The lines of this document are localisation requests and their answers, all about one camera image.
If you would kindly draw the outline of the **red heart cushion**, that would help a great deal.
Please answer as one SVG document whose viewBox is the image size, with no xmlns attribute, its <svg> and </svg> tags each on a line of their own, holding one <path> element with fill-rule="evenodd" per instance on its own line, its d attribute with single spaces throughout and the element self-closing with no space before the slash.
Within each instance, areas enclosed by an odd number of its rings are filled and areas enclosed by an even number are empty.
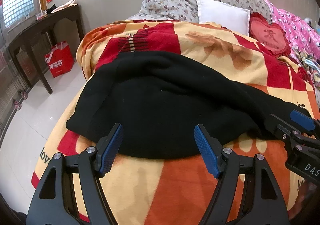
<svg viewBox="0 0 320 225">
<path fill-rule="evenodd" d="M 249 35 L 275 57 L 289 56 L 291 52 L 283 29 L 276 23 L 268 23 L 259 13 L 252 13 L 250 16 Z"/>
</svg>

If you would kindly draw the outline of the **red shopping bag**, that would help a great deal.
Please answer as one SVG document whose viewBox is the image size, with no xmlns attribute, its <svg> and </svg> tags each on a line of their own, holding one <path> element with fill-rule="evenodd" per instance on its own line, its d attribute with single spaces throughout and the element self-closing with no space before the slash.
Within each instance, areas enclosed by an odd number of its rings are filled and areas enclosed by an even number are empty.
<svg viewBox="0 0 320 225">
<path fill-rule="evenodd" d="M 45 62 L 49 70 L 56 78 L 72 70 L 74 58 L 69 44 L 66 41 L 60 42 L 52 47 L 51 51 L 45 55 Z"/>
</svg>

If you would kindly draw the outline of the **dark wooden table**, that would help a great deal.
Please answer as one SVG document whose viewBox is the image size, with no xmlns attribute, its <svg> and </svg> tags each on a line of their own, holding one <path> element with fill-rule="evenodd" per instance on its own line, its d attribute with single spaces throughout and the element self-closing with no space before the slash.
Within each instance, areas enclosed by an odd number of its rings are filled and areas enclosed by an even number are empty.
<svg viewBox="0 0 320 225">
<path fill-rule="evenodd" d="M 27 83 L 28 87 L 31 87 L 32 84 L 29 81 L 29 78 L 27 77 L 26 73 L 24 72 L 22 66 L 20 65 L 17 59 L 17 54 L 19 53 L 20 48 L 25 48 L 25 51 L 27 52 L 27 55 L 30 58 L 40 81 L 44 85 L 47 92 L 49 94 L 52 94 L 53 90 L 46 78 L 44 77 L 43 71 L 41 70 L 41 67 L 38 64 L 35 54 L 32 50 L 31 40 L 34 39 L 38 34 L 48 32 L 49 36 L 53 39 L 54 44 L 57 44 L 53 28 L 57 24 L 57 22 L 63 20 L 64 18 L 67 18 L 68 20 L 76 23 L 79 39 L 82 40 L 85 34 L 82 26 L 80 6 L 72 5 L 55 13 L 49 14 L 48 16 L 34 22 L 32 25 L 22 30 L 9 44 L 8 51 L 11 56 L 11 59 L 15 67 L 17 68 L 18 72 L 21 74 L 24 81 Z"/>
</svg>

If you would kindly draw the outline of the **orange red checkered blanket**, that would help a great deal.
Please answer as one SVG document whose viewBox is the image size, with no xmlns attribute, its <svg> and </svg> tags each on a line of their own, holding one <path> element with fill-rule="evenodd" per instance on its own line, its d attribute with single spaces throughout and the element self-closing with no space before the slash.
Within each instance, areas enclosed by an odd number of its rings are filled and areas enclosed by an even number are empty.
<svg viewBox="0 0 320 225">
<path fill-rule="evenodd" d="M 195 224 L 217 181 L 192 137 L 196 124 L 237 153 L 261 153 L 280 185 L 290 217 L 312 198 L 287 170 L 284 145 L 253 131 L 259 115 L 282 105 L 319 117 L 303 69 L 258 41 L 216 24 L 126 21 L 91 30 L 76 59 L 89 94 L 79 91 L 40 153 L 31 183 L 56 152 L 74 155 L 97 135 L 124 125 L 125 137 L 101 185 L 120 224 Z"/>
</svg>

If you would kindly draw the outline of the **black pants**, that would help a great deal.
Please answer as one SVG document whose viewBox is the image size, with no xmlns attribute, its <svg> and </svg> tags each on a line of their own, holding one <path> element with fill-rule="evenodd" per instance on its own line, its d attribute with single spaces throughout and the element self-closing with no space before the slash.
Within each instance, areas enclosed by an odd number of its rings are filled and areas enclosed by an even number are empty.
<svg viewBox="0 0 320 225">
<path fill-rule="evenodd" d="M 121 154 L 179 159 L 199 153 L 199 124 L 221 144 L 245 133 L 265 139 L 266 118 L 274 114 L 289 122 L 293 110 L 298 106 L 182 55 L 120 53 L 86 83 L 66 127 L 98 142 L 119 123 Z"/>
</svg>

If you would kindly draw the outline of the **pink cloth on table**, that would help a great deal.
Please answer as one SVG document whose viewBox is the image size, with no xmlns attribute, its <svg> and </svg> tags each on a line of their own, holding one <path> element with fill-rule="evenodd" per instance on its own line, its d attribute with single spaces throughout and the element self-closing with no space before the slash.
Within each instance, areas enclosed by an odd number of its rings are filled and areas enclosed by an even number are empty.
<svg viewBox="0 0 320 225">
<path fill-rule="evenodd" d="M 54 9 L 54 10 L 52 11 L 52 14 L 53 14 L 53 13 L 56 13 L 56 12 L 62 10 L 62 9 L 66 9 L 66 8 L 68 8 L 68 7 L 75 6 L 75 5 L 78 5 L 78 4 L 76 3 L 76 0 L 70 0 L 70 1 L 68 1 L 67 3 L 65 3 L 65 4 L 57 7 L 56 9 Z"/>
</svg>

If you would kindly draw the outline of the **white pillow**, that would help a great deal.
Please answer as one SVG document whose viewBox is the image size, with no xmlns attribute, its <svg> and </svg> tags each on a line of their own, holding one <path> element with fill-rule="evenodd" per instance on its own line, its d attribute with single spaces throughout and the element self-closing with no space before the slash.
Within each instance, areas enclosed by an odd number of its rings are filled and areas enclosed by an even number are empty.
<svg viewBox="0 0 320 225">
<path fill-rule="evenodd" d="M 231 31 L 249 35 L 250 11 L 213 0 L 196 0 L 199 23 L 214 22 Z"/>
</svg>

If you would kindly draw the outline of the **pair of floor slippers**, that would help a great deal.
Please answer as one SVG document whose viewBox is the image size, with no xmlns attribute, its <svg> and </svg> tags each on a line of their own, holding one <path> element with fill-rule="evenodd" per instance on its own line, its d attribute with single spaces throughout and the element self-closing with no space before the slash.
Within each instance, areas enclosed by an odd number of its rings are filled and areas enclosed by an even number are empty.
<svg viewBox="0 0 320 225">
<path fill-rule="evenodd" d="M 28 98 L 28 93 L 24 90 L 19 91 L 19 97 L 18 99 L 13 99 L 13 105 L 15 110 L 20 110 L 22 107 L 22 102 L 25 101 Z"/>
</svg>

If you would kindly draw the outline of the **pink patterned quilt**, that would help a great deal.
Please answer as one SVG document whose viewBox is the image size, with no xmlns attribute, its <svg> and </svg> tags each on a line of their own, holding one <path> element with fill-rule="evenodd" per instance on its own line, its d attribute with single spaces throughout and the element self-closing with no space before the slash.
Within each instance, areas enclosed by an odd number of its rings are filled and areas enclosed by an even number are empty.
<svg viewBox="0 0 320 225">
<path fill-rule="evenodd" d="M 303 19 L 284 9 L 277 9 L 269 0 L 272 22 L 279 25 L 290 46 L 290 55 L 298 60 L 295 51 L 305 52 L 319 61 L 319 34 Z"/>
</svg>

